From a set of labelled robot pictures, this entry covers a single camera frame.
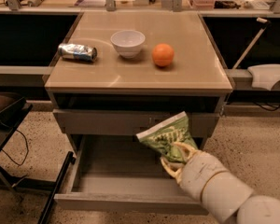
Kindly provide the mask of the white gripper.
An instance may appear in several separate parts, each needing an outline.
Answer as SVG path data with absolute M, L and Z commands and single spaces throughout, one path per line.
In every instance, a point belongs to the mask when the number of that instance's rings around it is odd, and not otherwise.
M 203 189 L 212 177 L 228 169 L 215 156 L 181 142 L 174 142 L 181 152 L 183 163 L 170 162 L 161 156 L 161 165 L 180 188 L 196 202 L 202 200 Z

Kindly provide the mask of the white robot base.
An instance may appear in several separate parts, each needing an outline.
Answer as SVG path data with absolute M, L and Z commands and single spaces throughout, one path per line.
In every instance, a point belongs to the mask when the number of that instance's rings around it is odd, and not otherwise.
M 280 81 L 280 64 L 250 66 L 247 71 L 252 75 L 252 87 L 270 91 Z

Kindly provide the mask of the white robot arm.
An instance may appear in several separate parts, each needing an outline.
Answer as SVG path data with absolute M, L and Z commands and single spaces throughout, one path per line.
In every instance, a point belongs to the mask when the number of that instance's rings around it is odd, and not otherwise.
M 186 163 L 161 158 L 166 172 L 219 224 L 280 224 L 280 200 L 258 195 L 215 156 L 175 142 Z

